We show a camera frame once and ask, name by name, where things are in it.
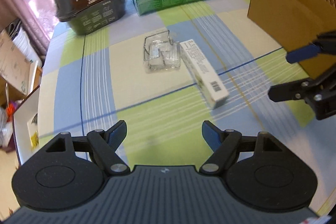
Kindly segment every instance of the blue line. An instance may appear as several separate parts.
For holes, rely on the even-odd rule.
[[[84,124],[83,124],[83,111],[82,111],[82,76],[83,76],[83,62],[84,62],[84,50],[85,50],[85,38],[84,36],[84,43],[83,43],[83,54],[82,54],[82,65],[81,65],[81,80],[79,85],[79,107],[81,112],[81,125],[82,125],[82,134],[84,135]]]
[[[232,69],[226,70],[226,71],[220,73],[219,76],[221,76],[221,75],[223,75],[223,74],[226,74],[226,73],[228,73],[228,72],[230,72],[230,71],[233,71],[233,70],[235,70],[235,69],[238,69],[238,68],[240,68],[240,67],[242,67],[242,66],[245,66],[245,65],[247,65],[247,64],[249,64],[249,63],[252,63],[252,62],[254,62],[254,61],[256,61],[256,60],[258,60],[258,59],[260,59],[260,58],[263,58],[263,57],[265,57],[265,56],[267,56],[267,55],[270,55],[271,53],[274,53],[274,52],[276,52],[276,51],[278,51],[278,50],[281,50],[282,48],[283,48],[283,47],[280,47],[280,48],[278,48],[278,49],[276,49],[276,50],[274,50],[274,51],[271,51],[271,52],[266,53],[266,54],[264,54],[264,55],[262,55],[262,56],[259,56],[258,58],[255,58],[255,59],[253,59],[253,60],[250,60],[250,61],[248,61],[248,62],[246,62],[246,63],[244,63],[244,64],[241,64],[241,65],[239,65],[239,66],[237,66],[237,67],[234,67],[234,68],[232,68]],[[83,132],[83,136],[84,136],[84,124],[85,124],[85,123],[93,122],[93,121],[98,120],[98,119],[101,119],[101,118],[103,118],[103,117],[107,117],[107,116],[113,115],[113,114],[115,114],[115,113],[117,113],[117,112],[120,112],[120,111],[123,111],[123,110],[127,110],[127,109],[132,108],[132,107],[135,107],[135,106],[142,105],[142,104],[144,104],[144,103],[150,102],[150,101],[152,101],[152,100],[156,100],[156,99],[158,99],[158,98],[161,98],[161,97],[164,97],[164,96],[166,96],[166,95],[175,93],[175,92],[177,92],[177,91],[181,91],[181,90],[187,89],[187,88],[189,88],[189,87],[191,87],[191,86],[194,86],[194,85],[196,85],[196,83],[193,83],[193,84],[190,84],[190,85],[186,85],[186,86],[181,87],[181,88],[179,88],[179,89],[176,89],[176,90],[170,91],[170,92],[168,92],[168,93],[159,95],[159,96],[157,96],[157,97],[154,97],[154,98],[151,98],[151,99],[148,99],[148,100],[145,100],[145,101],[142,101],[142,102],[136,103],[136,104],[134,104],[134,105],[130,105],[130,106],[127,106],[127,107],[118,109],[118,110],[114,110],[114,111],[112,111],[112,112],[105,113],[105,114],[103,114],[103,115],[100,115],[100,116],[97,116],[97,117],[95,117],[95,118],[91,118],[91,119],[88,119],[88,120],[85,120],[85,121],[83,121],[83,118],[82,118],[82,107],[81,107],[81,121],[82,121],[81,123],[76,123],[76,124],[74,124],[74,125],[71,125],[71,126],[68,126],[68,127],[62,128],[62,129],[59,129],[59,130],[54,131],[54,132],[51,132],[51,133],[48,133],[48,134],[46,134],[46,135],[43,135],[43,137],[45,137],[45,136],[49,136],[49,135],[53,135],[53,134],[58,133],[58,132],[67,131],[68,129],[73,128],[73,127],[76,127],[76,126],[79,126],[79,125],[82,125],[82,132]]]

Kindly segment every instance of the plaid tablecloth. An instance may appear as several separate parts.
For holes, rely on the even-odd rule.
[[[40,90],[40,142],[123,119],[128,132],[118,154],[130,167],[199,168],[212,153],[201,134],[204,120],[243,135],[269,131],[316,172],[311,208],[322,214],[332,207],[336,117],[319,122],[304,102],[268,99],[271,85],[307,75],[247,18],[249,0],[207,0],[141,17],[127,1],[126,15],[111,25],[85,37],[64,28],[52,39]],[[145,72],[144,37],[164,29],[175,41],[195,40],[230,92],[225,105],[209,110],[183,63],[178,71]]]

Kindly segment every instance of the ribbed gray surface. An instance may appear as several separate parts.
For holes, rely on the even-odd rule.
[[[6,224],[298,224],[315,216],[309,209],[264,213],[240,204],[216,177],[193,166],[137,166],[125,177],[111,178],[95,199],[59,213],[21,208]]]

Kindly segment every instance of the metal bolt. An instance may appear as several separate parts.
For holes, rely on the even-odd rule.
[[[219,169],[219,166],[217,164],[204,164],[202,166],[202,169],[205,172],[213,173],[213,172],[216,172]]]
[[[121,173],[127,169],[127,166],[124,164],[113,164],[110,168],[113,172]]]
[[[315,100],[315,101],[320,101],[320,100],[322,100],[322,95],[320,95],[320,94],[315,95],[315,96],[314,96],[314,100]]]

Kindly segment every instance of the checkered tablecloth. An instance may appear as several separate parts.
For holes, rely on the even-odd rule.
[[[86,135],[123,119],[128,132],[118,154],[130,167],[198,168],[212,153],[201,134],[204,120],[243,135],[269,131],[313,168],[319,186],[311,208],[327,211],[335,199],[336,117],[319,122],[304,102],[268,99],[271,85],[307,75],[247,18],[248,3],[207,0],[139,17],[127,0],[122,19],[90,35],[64,29],[52,39],[43,69],[40,141],[60,131]],[[144,37],[164,29],[175,41],[198,44],[230,92],[224,106],[206,107],[183,63],[177,71],[145,72]]]

